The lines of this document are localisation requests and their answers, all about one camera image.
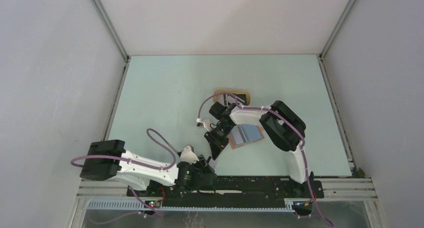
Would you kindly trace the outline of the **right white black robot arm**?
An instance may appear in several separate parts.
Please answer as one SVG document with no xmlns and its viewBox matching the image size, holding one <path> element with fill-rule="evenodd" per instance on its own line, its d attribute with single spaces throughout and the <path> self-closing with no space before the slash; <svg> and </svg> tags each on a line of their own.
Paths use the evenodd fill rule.
<svg viewBox="0 0 424 228">
<path fill-rule="evenodd" d="M 211 127 L 205 124 L 206 138 L 211 157 L 216 160 L 229 144 L 229 135 L 238 125 L 254 125 L 264 129 L 272 143 L 287 153 L 291 191 L 295 196 L 303 197 L 311 190 L 308 181 L 311 171 L 305 162 L 306 124 L 284 102 L 275 101 L 270 106 L 252 107 L 231 104 L 225 106 L 215 102 L 209 109 L 210 115 L 217 119 Z"/>
</svg>

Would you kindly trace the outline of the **beige oval card tray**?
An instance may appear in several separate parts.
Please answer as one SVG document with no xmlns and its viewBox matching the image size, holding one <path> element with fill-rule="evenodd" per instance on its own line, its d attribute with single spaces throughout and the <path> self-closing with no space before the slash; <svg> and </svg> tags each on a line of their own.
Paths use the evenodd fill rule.
<svg viewBox="0 0 424 228">
<path fill-rule="evenodd" d="M 237 99 L 243 105 L 249 105 L 251 103 L 251 94 L 248 91 L 229 88 L 216 89 L 213 94 L 217 94 L 217 96 L 212 98 L 213 101 L 219 102 L 225 106 L 229 106 L 230 104 L 234 103 L 235 99 L 233 96 L 227 95 L 225 93 L 232 93 L 233 95 L 237 96 Z"/>
</svg>

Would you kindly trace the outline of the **brown leather card holder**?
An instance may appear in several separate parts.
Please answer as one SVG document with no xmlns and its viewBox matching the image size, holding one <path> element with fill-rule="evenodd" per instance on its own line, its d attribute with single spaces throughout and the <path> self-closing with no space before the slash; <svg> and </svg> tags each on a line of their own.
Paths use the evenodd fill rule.
<svg viewBox="0 0 424 228">
<path fill-rule="evenodd" d="M 247 143 L 243 146 L 246 146 L 246 145 L 251 144 L 251 143 L 255 143 L 255 142 L 263 140 L 265 138 L 264 134 L 263 134 L 264 129 L 260 126 L 255 126 L 255 125 L 250 125 L 250 124 L 243 124 L 243 125 L 238 125 L 238 126 L 241 126 L 243 128 L 244 133 L 247 137 Z M 228 135 L 228 138 L 229 138 L 229 145 L 231 146 L 232 149 L 237 149 L 237 148 L 243 147 L 243 146 L 240 146 L 240 147 L 234 148 L 230 134 Z"/>
</svg>

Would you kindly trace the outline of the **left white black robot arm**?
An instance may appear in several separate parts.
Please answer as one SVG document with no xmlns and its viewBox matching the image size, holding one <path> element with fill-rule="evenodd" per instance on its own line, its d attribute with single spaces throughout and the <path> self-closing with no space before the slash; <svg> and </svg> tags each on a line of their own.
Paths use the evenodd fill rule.
<svg viewBox="0 0 424 228">
<path fill-rule="evenodd" d="M 80 178 L 91 181 L 122 182 L 146 196 L 156 194 L 159 186 L 174 191 L 215 191 L 218 176 L 208 161 L 194 153 L 192 146 L 175 153 L 180 162 L 160 162 L 141 157 L 124 148 L 122 140 L 94 142 L 84 156 Z"/>
</svg>

